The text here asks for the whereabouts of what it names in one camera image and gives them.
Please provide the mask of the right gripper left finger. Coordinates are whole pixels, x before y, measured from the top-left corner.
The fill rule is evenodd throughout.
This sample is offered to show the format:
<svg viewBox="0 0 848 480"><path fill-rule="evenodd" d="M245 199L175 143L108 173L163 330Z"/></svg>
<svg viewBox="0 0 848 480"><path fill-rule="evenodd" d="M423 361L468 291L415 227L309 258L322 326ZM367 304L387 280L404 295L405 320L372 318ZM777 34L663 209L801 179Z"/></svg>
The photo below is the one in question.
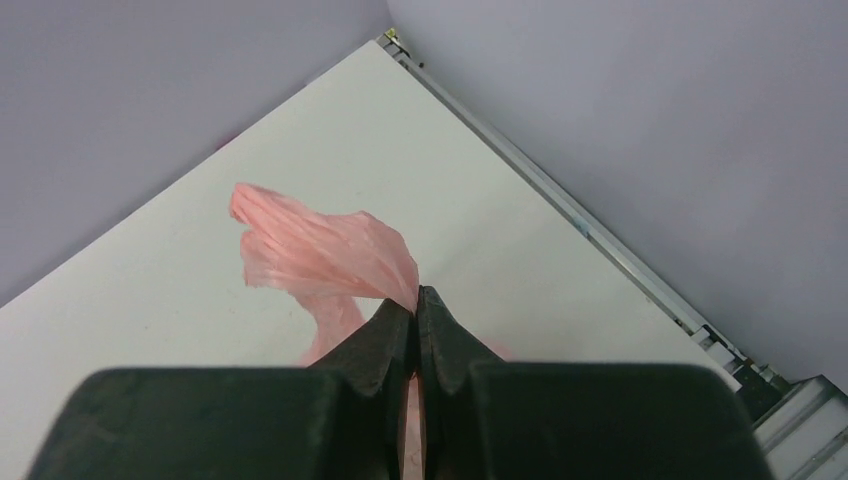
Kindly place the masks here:
<svg viewBox="0 0 848 480"><path fill-rule="evenodd" d="M32 479L398 479L413 316L385 301L309 367L115 368L72 393Z"/></svg>

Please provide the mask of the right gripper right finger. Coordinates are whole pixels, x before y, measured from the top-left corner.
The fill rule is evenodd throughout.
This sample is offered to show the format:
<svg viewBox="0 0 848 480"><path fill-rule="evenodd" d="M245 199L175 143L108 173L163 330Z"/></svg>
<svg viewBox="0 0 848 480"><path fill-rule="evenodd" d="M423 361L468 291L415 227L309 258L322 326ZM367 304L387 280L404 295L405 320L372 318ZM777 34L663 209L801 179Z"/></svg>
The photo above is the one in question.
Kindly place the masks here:
<svg viewBox="0 0 848 480"><path fill-rule="evenodd" d="M416 314L428 479L769 479L744 407L697 365L506 361L430 286Z"/></svg>

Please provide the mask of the pink plastic bag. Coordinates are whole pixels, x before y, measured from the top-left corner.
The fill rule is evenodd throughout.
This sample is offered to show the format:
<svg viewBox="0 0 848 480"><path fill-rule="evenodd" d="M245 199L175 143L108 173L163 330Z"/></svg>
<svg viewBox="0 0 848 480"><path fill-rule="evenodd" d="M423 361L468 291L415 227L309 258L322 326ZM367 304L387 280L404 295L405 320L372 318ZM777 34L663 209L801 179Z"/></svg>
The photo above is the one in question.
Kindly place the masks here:
<svg viewBox="0 0 848 480"><path fill-rule="evenodd" d="M248 183L243 278L287 292L316 326L303 367L269 373L293 427L282 469L304 479L490 479L477 373L503 359L421 284L404 238L373 215L330 215Z"/></svg>

